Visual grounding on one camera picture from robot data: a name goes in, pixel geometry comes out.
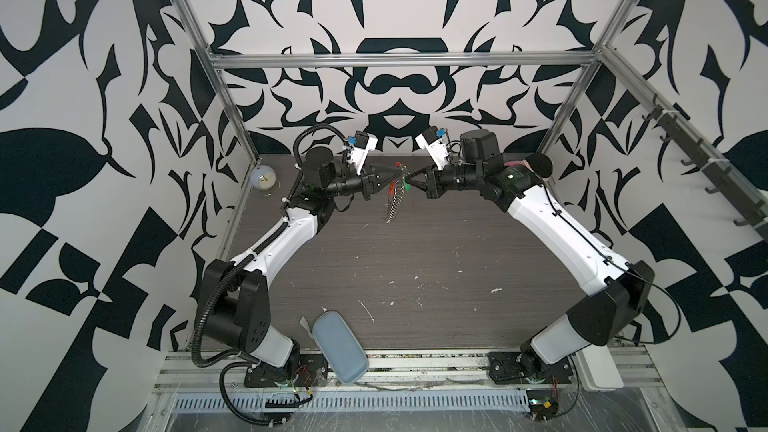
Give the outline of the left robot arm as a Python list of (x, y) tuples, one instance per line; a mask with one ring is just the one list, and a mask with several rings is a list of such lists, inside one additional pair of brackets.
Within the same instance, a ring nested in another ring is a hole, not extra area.
[(298, 345), (271, 324), (269, 289), (339, 210), (338, 197), (360, 194), (368, 200), (403, 176), (395, 166), (367, 165), (365, 156), (356, 148), (341, 159), (325, 146), (310, 149), (296, 160), (298, 175), (276, 224), (233, 259), (205, 269), (189, 345), (195, 366), (240, 357), (247, 364), (292, 367)]

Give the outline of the red handled keyring tool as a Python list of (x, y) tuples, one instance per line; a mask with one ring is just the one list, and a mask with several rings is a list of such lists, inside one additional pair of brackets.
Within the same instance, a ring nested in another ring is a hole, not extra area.
[(395, 167), (401, 171), (401, 179), (390, 190), (390, 193), (388, 194), (388, 197), (387, 197), (386, 212), (384, 216), (384, 221), (387, 224), (390, 224), (394, 221), (398, 213), (398, 208), (402, 203), (406, 193), (403, 185), (404, 185), (404, 182), (406, 182), (405, 177), (408, 175), (407, 166), (402, 162), (397, 162), (395, 164)]

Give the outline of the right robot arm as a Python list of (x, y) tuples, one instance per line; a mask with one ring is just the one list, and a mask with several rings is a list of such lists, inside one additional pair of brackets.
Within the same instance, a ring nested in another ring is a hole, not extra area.
[(416, 138), (433, 163), (406, 178), (437, 199), (448, 191), (477, 191), (531, 231), (571, 273), (585, 296), (521, 348), (524, 375), (588, 346), (604, 346), (643, 311), (655, 273), (643, 261), (631, 263), (594, 237), (560, 205), (545, 181), (551, 160), (533, 153), (510, 161), (496, 135), (486, 129), (460, 135), (453, 154), (448, 134), (431, 127)]

